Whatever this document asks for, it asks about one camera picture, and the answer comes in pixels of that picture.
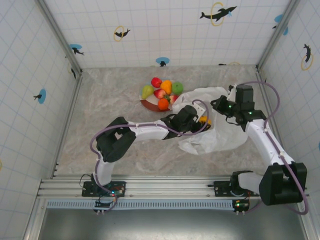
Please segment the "purple cable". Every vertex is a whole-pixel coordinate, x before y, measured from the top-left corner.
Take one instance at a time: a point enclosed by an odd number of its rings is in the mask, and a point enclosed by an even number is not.
[[[204,106],[205,106],[205,111],[206,111],[206,122],[205,124],[203,125],[203,127],[199,130],[199,131],[196,131],[196,132],[193,132],[193,133],[183,133],[183,132],[178,132],[170,127],[167,127],[166,125],[162,125],[162,124],[155,124],[155,123],[145,123],[145,124],[139,124],[138,127],[141,128],[141,127],[150,127],[150,126],[156,126],[156,127],[160,127],[160,128],[164,128],[164,129],[167,129],[175,134],[178,134],[178,135],[182,135],[182,136],[192,136],[192,135],[196,135],[200,132],[202,132],[207,124],[208,124],[208,121],[209,121],[209,117],[210,117],[210,114],[209,114],[209,109],[207,107],[207,105],[202,101],[202,100],[199,100],[199,99],[195,99],[192,101],[192,103],[194,102],[200,102],[202,103]],[[96,165],[95,165],[95,168],[94,168],[94,175],[95,175],[95,182],[96,184],[101,188],[103,189],[104,191],[106,191],[107,193],[109,193],[110,195],[112,195],[113,193],[105,188],[104,186],[101,185],[101,183],[99,182],[99,179],[98,179],[98,166],[99,166],[99,162],[100,162],[100,154],[93,148],[93,143],[95,141],[95,139],[100,136],[101,134],[105,133],[106,131],[109,131],[111,129],[117,129],[117,128],[136,128],[137,126],[135,124],[119,124],[119,125],[114,125],[114,126],[107,126],[106,128],[98,131],[94,136],[93,138],[91,139],[90,141],[90,150],[92,152],[94,152],[97,156],[98,156],[98,160],[96,161]],[[105,210],[105,212],[109,212],[111,211],[118,203],[118,197],[116,195],[114,195],[114,198],[115,198],[115,202],[114,204],[112,204],[112,206],[108,209],[108,210]]]
[[[245,82],[245,83],[241,83],[239,85],[245,85],[245,84],[262,84],[262,85],[267,85],[268,87],[270,87],[275,95],[276,95],[276,98],[277,98],[277,103],[276,103],[276,107],[275,109],[273,110],[273,112],[266,118],[266,120],[264,121],[264,124],[263,124],[263,128],[266,129],[267,128],[267,123],[268,121],[276,114],[276,112],[278,111],[279,109],[279,106],[280,106],[280,96],[279,96],[279,93],[278,91],[275,89],[274,86],[272,86],[271,84],[267,83],[267,82],[263,82],[263,81],[248,81],[248,82]],[[297,179],[294,171],[292,171],[291,167],[289,166],[289,164],[287,163],[287,161],[285,160],[285,157],[280,155],[281,151],[280,149],[278,148],[277,144],[275,143],[275,141],[273,140],[273,138],[271,137],[270,133],[268,131],[265,132],[266,136],[269,138],[270,142],[272,143],[272,145],[274,146],[276,152],[279,154],[282,162],[284,163],[285,167],[288,169],[289,173],[291,174],[291,177],[293,178],[302,198],[303,198],[303,202],[304,202],[304,211],[301,212],[301,211],[298,211],[298,210],[295,210],[291,207],[288,206],[288,208],[295,212],[296,214],[299,214],[299,215],[306,215],[308,212],[309,212],[309,204],[308,204],[308,200],[307,200],[307,196],[306,194],[304,193],[304,190],[299,182],[299,180]]]

